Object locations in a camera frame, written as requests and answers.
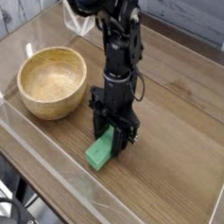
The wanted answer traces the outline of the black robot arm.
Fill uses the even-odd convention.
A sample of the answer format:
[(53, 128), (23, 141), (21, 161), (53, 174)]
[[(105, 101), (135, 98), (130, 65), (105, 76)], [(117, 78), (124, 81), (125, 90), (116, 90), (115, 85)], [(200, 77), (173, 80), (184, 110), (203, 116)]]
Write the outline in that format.
[(142, 78), (137, 63), (143, 58), (141, 9), (139, 0), (67, 0), (72, 11), (82, 17), (94, 16), (102, 32), (105, 52), (105, 84), (91, 88), (89, 106), (94, 110), (94, 132), (99, 138), (110, 126), (113, 157), (128, 143), (135, 142), (141, 123), (132, 103), (142, 98), (135, 94)]

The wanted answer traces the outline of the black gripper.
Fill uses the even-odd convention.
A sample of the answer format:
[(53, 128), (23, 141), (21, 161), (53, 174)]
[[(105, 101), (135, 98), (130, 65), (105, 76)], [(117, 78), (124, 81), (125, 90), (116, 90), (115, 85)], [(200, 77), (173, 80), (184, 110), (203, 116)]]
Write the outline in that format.
[(107, 82), (103, 88), (91, 87), (89, 106), (93, 110), (95, 139), (104, 134), (109, 125), (114, 127), (112, 139), (113, 157), (117, 157), (127, 143), (134, 143), (141, 126), (132, 107), (136, 83), (123, 85)]

